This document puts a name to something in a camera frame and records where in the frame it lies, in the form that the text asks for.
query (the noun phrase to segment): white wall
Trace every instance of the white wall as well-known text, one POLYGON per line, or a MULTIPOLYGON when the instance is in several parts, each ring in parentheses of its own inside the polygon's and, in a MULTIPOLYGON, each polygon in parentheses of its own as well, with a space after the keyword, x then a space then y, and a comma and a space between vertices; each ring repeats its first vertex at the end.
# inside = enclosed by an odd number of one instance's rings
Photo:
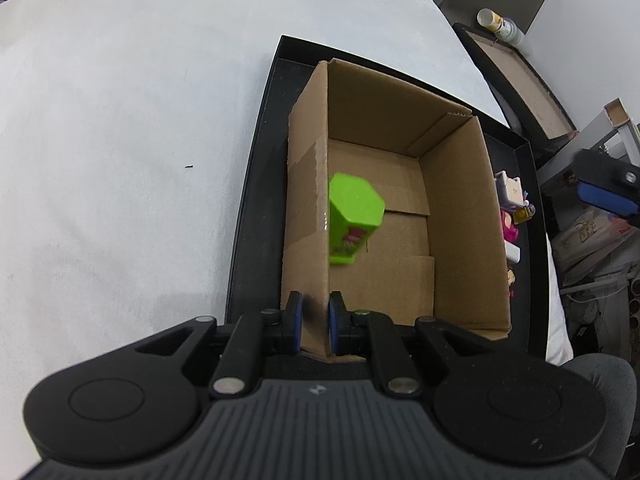
POLYGON ((617 97, 640 121, 640 0, 545 0, 527 37, 578 129, 617 97))

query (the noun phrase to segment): white logo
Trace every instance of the white logo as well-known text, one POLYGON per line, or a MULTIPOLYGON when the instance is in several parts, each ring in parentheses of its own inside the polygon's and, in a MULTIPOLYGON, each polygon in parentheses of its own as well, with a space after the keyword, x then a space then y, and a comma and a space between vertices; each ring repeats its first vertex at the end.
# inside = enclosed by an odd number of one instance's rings
POLYGON ((311 388, 309 388, 309 393, 317 395, 317 396, 321 396, 322 394, 324 394, 326 391, 326 386, 324 386, 323 384, 316 384, 315 386, 312 386, 311 388))

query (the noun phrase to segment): open cardboard box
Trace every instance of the open cardboard box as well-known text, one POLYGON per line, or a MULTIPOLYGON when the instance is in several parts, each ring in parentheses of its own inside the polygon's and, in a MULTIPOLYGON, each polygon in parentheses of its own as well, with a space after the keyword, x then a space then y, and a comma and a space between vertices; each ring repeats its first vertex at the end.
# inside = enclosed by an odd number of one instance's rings
POLYGON ((282 298, 305 295, 302 347, 329 353, 329 292, 396 324, 436 316, 490 339, 510 329, 494 177, 477 118, 427 90, 322 61, 289 116, 282 298), (350 266, 330 266, 328 181, 369 180, 382 226, 350 266))

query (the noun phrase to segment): green toy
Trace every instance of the green toy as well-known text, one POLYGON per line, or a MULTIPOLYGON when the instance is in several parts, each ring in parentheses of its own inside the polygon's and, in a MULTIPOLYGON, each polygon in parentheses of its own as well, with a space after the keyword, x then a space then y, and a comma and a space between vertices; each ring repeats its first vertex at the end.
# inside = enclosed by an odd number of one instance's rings
POLYGON ((335 173, 329 181, 329 263, 352 264, 384 213, 385 202, 366 179, 335 173))

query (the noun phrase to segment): jeans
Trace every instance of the jeans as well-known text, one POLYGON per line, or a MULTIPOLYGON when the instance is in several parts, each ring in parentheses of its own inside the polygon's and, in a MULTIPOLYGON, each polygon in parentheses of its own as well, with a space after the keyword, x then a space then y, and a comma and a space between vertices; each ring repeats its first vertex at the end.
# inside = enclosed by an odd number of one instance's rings
POLYGON ((607 421, 591 459, 612 478, 616 475, 636 412, 636 375, 625 360, 606 354, 578 356, 562 368, 587 379, 604 397, 607 421))

